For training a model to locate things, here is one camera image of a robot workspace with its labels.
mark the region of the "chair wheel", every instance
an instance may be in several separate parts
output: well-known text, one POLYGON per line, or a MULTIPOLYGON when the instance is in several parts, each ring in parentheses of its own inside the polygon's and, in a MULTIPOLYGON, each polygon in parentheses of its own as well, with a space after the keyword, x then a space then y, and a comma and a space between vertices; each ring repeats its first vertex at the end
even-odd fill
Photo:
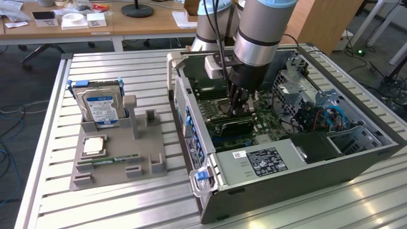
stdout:
POLYGON ((17 47, 18 47, 18 50, 26 51, 26 46, 25 45, 17 45, 17 47))
POLYGON ((32 66, 30 66, 30 65, 22 64, 21 67, 22 67, 22 69, 24 69, 25 71, 28 71, 28 72, 32 71, 32 66))

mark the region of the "black lamp stand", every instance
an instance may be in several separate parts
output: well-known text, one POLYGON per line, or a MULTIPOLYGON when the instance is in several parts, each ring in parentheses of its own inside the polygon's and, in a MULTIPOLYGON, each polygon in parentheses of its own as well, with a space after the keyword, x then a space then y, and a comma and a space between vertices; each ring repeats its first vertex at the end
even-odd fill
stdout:
POLYGON ((121 7, 121 13, 132 18, 145 18, 153 14, 153 8, 138 4, 138 1, 134 0, 133 4, 121 7))

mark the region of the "white table leg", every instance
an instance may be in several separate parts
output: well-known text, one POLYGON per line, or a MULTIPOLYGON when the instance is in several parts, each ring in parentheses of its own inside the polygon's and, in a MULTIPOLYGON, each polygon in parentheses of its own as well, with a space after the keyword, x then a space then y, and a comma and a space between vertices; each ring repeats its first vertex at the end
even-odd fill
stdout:
POLYGON ((361 36, 361 33, 364 32, 364 30, 367 29, 367 26, 368 24, 371 23, 371 21, 373 20, 373 17, 375 15, 377 14, 379 12, 379 9, 381 8, 383 4, 384 4, 384 1, 385 0, 379 0, 376 5, 375 5, 375 8, 371 10, 368 16, 367 16, 367 19, 364 20, 356 34, 353 35, 352 39, 351 39, 351 44, 352 46, 356 44, 356 41, 359 40, 360 36, 361 36))
POLYGON ((368 40, 368 45, 372 46, 373 43, 376 42, 377 38, 380 37, 384 29, 387 28, 389 22, 392 22, 396 14, 399 13, 400 9, 403 8, 403 6, 397 5, 393 9, 393 11, 388 14, 385 21, 383 22, 383 24, 380 25, 380 27, 377 28, 377 31, 375 32, 373 36, 371 37, 371 39, 368 40))
POLYGON ((112 42, 113 42, 113 48, 114 48, 114 52, 122 52, 122 36, 112 36, 112 42))
POLYGON ((397 65, 400 63, 401 58, 407 55, 407 42, 403 45, 400 51, 393 55, 392 59, 389 60, 391 65, 397 65))

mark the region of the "slotted metal table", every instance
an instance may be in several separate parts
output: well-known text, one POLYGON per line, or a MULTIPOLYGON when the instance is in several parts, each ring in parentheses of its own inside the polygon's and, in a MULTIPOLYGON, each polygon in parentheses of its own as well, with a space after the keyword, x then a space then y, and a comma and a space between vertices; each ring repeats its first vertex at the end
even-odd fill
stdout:
MULTIPOLYGON (((407 228, 405 149, 348 183, 200 224, 166 97, 165 56, 175 51, 181 50, 74 54, 61 60, 14 228, 407 228), (117 77, 125 93, 137 96, 136 112, 153 108, 160 114, 169 172, 164 177, 70 192, 81 114, 66 80, 117 77)), ((324 55, 313 52, 312 56, 407 139, 405 122, 324 55)), ((309 78, 321 89, 331 88, 319 72, 311 71, 309 78)))

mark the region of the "white box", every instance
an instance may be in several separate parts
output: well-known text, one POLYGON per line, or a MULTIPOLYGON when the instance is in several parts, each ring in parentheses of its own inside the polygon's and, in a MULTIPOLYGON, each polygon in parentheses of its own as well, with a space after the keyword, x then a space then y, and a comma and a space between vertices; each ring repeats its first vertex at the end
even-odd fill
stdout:
POLYGON ((106 20, 104 18, 104 13, 88 13, 86 21, 89 27, 106 26, 106 20))
POLYGON ((343 51, 344 47, 349 43, 349 40, 352 39, 352 37, 353 37, 353 34, 349 31, 344 31, 341 34, 341 37, 339 39, 339 42, 336 43, 336 47, 335 47, 333 51, 343 51))
POLYGON ((57 26, 57 20, 56 18, 53 19, 36 19, 36 24, 38 27, 45 27, 45 26, 57 26))
POLYGON ((88 29, 89 26, 85 20, 82 20, 82 22, 77 24, 73 24, 72 22, 62 20, 61 28, 62 30, 77 30, 77 29, 88 29))

